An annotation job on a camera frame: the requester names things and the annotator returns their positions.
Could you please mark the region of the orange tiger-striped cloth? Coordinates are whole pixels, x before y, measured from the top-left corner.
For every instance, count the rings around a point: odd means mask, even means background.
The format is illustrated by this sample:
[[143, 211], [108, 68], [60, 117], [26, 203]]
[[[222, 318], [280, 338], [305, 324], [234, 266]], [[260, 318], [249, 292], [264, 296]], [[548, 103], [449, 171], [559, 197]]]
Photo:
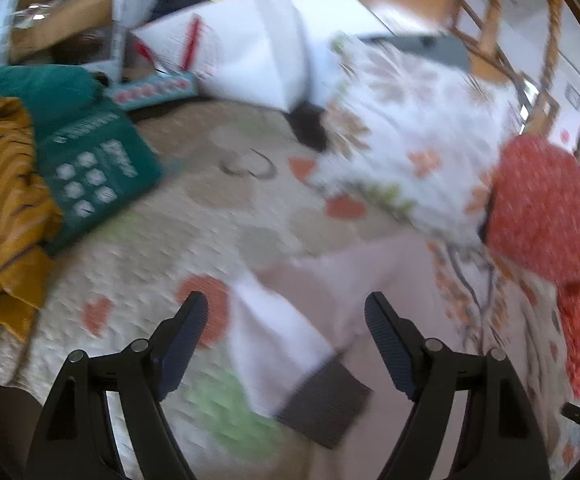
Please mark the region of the orange tiger-striped cloth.
[[52, 271], [45, 245], [61, 226], [36, 171], [32, 119], [21, 100], [0, 98], [0, 326], [20, 341], [45, 304]]

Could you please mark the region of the red floral pillow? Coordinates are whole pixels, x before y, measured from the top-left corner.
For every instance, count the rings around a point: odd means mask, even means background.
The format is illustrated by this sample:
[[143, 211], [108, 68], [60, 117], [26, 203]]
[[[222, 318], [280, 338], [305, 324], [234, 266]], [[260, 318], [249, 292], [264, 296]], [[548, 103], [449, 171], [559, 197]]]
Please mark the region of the red floral pillow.
[[557, 285], [580, 282], [580, 161], [538, 136], [501, 151], [485, 243]]

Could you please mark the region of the green printed package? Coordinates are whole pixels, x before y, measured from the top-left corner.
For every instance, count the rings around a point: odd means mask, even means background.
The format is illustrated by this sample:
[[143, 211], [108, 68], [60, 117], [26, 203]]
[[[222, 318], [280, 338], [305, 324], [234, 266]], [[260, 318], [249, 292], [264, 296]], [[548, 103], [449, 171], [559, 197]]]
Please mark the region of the green printed package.
[[57, 255], [161, 180], [162, 168], [133, 122], [83, 67], [2, 66], [0, 98], [31, 115], [36, 171], [63, 213], [47, 244]]

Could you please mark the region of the quilted patchwork bedspread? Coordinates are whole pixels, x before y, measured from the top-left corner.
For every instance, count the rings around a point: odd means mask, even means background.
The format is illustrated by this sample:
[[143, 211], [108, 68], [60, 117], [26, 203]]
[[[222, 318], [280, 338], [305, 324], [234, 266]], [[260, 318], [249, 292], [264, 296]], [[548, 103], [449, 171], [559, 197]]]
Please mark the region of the quilted patchwork bedspread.
[[163, 404], [200, 479], [373, 479], [410, 412], [363, 316], [370, 292], [454, 351], [500, 348], [550, 474], [580, 459], [554, 286], [305, 180], [315, 153], [272, 110], [179, 106], [141, 122], [163, 180], [63, 252], [27, 342], [0, 333], [0, 384], [43, 401], [66, 355], [149, 336], [191, 292], [209, 318]]

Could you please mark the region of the white floral pillow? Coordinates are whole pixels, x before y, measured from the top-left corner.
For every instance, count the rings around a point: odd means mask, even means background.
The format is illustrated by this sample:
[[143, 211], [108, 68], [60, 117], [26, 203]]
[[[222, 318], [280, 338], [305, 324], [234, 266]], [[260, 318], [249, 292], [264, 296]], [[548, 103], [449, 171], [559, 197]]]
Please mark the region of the white floral pillow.
[[387, 41], [337, 36], [337, 79], [320, 122], [328, 148], [308, 182], [357, 192], [450, 242], [476, 245], [500, 150], [522, 125], [518, 90]]

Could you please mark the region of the light blue dotted box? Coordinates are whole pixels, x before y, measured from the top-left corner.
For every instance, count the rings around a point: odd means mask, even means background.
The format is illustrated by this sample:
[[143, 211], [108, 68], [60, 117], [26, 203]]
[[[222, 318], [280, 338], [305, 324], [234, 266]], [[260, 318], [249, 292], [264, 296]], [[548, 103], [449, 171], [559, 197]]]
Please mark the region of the light blue dotted box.
[[194, 99], [199, 95], [197, 81], [189, 73], [156, 74], [115, 84], [104, 95], [122, 110], [140, 110], [163, 103]]

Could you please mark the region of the cardboard box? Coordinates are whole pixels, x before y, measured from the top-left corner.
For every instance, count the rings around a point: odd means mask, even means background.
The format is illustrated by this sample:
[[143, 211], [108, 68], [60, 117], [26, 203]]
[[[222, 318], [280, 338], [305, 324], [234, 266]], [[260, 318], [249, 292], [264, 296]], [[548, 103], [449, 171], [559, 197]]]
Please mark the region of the cardboard box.
[[30, 26], [12, 26], [9, 59], [19, 62], [87, 29], [109, 25], [112, 11], [113, 0], [59, 0], [47, 8], [38, 3]]

